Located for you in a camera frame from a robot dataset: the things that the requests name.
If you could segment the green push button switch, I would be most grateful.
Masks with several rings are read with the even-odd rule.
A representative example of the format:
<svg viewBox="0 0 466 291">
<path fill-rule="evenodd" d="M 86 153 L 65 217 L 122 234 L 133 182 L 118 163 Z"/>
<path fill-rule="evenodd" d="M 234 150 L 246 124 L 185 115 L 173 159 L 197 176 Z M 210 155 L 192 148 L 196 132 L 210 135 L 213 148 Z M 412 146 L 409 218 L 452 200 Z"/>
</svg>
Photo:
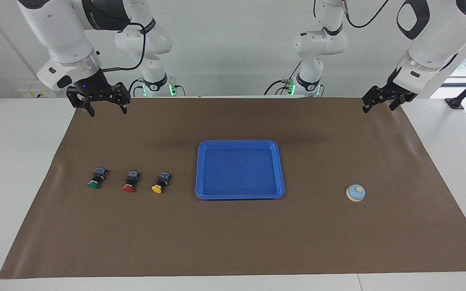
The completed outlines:
<svg viewBox="0 0 466 291">
<path fill-rule="evenodd" d="M 92 189 L 98 189 L 102 181 L 107 177 L 108 173 L 109 171 L 107 168 L 97 167 L 93 172 L 92 179 L 87 183 L 87 186 Z"/>
</svg>

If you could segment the red push button switch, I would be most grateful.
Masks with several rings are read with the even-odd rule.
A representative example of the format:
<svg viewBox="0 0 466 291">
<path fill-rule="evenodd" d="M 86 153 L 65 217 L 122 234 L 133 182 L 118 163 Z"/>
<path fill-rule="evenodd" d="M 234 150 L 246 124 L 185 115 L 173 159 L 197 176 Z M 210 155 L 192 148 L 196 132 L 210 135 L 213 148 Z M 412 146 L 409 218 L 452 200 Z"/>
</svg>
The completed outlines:
<svg viewBox="0 0 466 291">
<path fill-rule="evenodd" d="M 141 174 L 138 171 L 131 170 L 127 173 L 126 180 L 122 189 L 127 193 L 133 193 Z"/>
</svg>

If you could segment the yellow push button switch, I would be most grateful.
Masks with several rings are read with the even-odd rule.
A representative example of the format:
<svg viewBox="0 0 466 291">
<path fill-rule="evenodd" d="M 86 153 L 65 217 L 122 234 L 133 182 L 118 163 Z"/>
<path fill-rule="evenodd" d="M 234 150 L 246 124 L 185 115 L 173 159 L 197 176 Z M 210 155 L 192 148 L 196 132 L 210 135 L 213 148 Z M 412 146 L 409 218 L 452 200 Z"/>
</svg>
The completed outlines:
<svg viewBox="0 0 466 291">
<path fill-rule="evenodd" d="M 172 175 L 170 173 L 167 173 L 166 171 L 161 172 L 157 178 L 157 182 L 151 187 L 151 189 L 154 193 L 163 193 L 163 188 L 170 183 L 171 178 Z"/>
</svg>

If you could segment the light blue desk bell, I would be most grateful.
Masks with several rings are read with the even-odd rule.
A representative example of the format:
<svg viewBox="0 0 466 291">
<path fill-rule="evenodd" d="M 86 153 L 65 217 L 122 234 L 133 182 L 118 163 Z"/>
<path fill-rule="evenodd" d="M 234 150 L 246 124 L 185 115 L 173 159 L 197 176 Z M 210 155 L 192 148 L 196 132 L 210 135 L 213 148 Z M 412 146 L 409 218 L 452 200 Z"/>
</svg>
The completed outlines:
<svg viewBox="0 0 466 291">
<path fill-rule="evenodd" d="M 360 184 L 352 184 L 347 187 L 346 195 L 349 200 L 359 202 L 365 198 L 366 190 Z"/>
</svg>

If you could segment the blue plastic tray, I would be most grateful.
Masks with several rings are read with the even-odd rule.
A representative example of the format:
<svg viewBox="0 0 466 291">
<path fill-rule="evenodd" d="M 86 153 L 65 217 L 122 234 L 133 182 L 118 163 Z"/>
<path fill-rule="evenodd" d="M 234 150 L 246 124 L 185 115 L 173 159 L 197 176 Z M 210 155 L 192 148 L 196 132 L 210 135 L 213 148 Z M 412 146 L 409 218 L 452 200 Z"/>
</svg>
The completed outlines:
<svg viewBox="0 0 466 291">
<path fill-rule="evenodd" d="M 201 200 L 274 200 L 285 184 L 272 140 L 205 140 L 198 146 L 196 197 Z"/>
</svg>

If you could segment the brown table mat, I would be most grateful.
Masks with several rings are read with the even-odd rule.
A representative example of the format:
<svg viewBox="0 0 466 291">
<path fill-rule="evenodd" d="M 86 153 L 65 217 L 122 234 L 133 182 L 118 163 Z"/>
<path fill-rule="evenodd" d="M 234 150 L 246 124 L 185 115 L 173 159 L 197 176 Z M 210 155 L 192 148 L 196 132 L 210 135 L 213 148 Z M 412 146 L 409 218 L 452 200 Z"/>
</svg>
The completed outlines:
<svg viewBox="0 0 466 291">
<path fill-rule="evenodd" d="M 466 218 L 401 109 L 354 98 L 138 98 L 77 110 L 0 278 L 466 271 Z M 277 143 L 276 200 L 196 197 L 205 140 Z M 97 167 L 109 173 L 87 186 Z M 141 176 L 133 193 L 127 173 Z M 151 187 L 172 175 L 163 193 Z M 360 184 L 362 201 L 346 189 Z"/>
</svg>

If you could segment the white wall outlet box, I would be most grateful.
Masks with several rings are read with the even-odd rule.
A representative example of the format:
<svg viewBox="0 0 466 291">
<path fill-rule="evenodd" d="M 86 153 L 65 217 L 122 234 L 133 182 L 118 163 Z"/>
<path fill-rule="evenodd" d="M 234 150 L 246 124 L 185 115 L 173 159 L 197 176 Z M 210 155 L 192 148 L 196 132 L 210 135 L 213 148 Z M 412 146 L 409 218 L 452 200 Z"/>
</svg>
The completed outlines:
<svg viewBox="0 0 466 291">
<path fill-rule="evenodd" d="M 18 92 L 24 98 L 57 98 L 56 92 L 42 84 L 22 85 Z"/>
</svg>

